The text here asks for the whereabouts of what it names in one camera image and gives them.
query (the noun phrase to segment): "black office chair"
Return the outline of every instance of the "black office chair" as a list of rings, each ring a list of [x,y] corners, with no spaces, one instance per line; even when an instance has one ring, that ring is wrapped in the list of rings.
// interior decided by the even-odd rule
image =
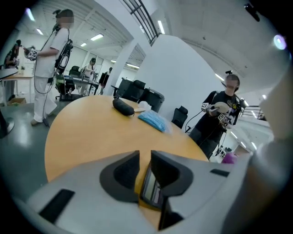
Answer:
[[[73,66],[71,68],[71,70],[69,71],[68,75],[70,75],[72,77],[75,77],[75,78],[78,78],[80,76],[80,74],[81,74],[78,70],[79,70],[78,66]]]
[[[187,119],[187,114],[188,110],[185,107],[181,106],[179,109],[176,108],[174,111],[172,123],[174,123],[179,128],[182,128],[185,120]]]
[[[138,102],[141,95],[143,94],[145,85],[146,83],[143,83],[139,80],[135,80],[132,84],[129,85],[128,89],[121,97],[130,101]]]

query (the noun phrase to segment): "railing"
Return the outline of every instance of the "railing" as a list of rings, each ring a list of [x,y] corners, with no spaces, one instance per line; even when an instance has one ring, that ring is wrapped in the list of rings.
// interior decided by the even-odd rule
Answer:
[[[148,14],[141,0],[123,0],[129,13],[134,16],[136,22],[146,35],[149,43],[152,45],[158,37],[156,27]]]
[[[259,106],[247,106],[243,111],[241,111],[239,116],[243,117],[254,117],[259,120],[265,120],[264,113]]]

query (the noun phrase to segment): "gray floor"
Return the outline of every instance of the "gray floor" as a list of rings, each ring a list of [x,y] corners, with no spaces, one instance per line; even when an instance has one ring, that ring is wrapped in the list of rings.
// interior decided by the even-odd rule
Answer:
[[[56,102],[55,114],[68,103]],[[13,130],[0,139],[0,171],[11,193],[26,201],[40,186],[47,183],[44,149],[49,128],[44,124],[32,127],[33,104],[1,107],[4,117],[15,120]],[[51,124],[56,115],[48,118]]]

